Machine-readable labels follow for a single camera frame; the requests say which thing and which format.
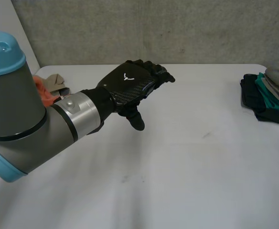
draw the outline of light blue base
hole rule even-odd
[[[0,155],[0,177],[7,182],[13,182],[27,174],[19,171]]]

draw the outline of black band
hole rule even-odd
[[[38,129],[40,129],[44,125],[46,120],[47,120],[47,111],[45,109],[44,117],[41,119],[41,121],[38,122],[37,125],[31,127],[29,130],[26,130],[24,132],[19,133],[19,134],[15,134],[15,135],[11,135],[11,136],[1,136],[0,137],[0,142],[15,141],[15,140],[18,140],[20,138],[27,137],[27,136],[33,134]]]
[[[53,109],[55,109],[62,116],[62,118],[65,120],[66,124],[68,125],[69,130],[72,133],[74,142],[76,142],[78,140],[78,133],[76,131],[76,128],[75,128],[72,120],[69,118],[67,113],[65,113],[65,111],[60,106],[58,106],[57,104],[53,104],[53,105],[51,105],[51,107]]]

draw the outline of light blue cap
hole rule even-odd
[[[16,39],[0,31],[0,75],[11,73],[26,63],[25,54]]]
[[[13,182],[25,175],[27,174],[18,170],[0,155],[0,177],[4,181]]]

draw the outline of orange cloth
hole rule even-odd
[[[39,76],[34,75],[33,80],[35,82],[36,88],[38,89],[43,105],[47,107],[54,104],[54,101],[59,97],[52,96],[52,94],[50,94],[50,92],[46,90],[46,88],[43,85],[43,81]]]

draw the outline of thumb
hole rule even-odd
[[[126,117],[134,129],[139,131],[145,129],[145,123],[138,112],[137,106],[124,107],[118,114]]]

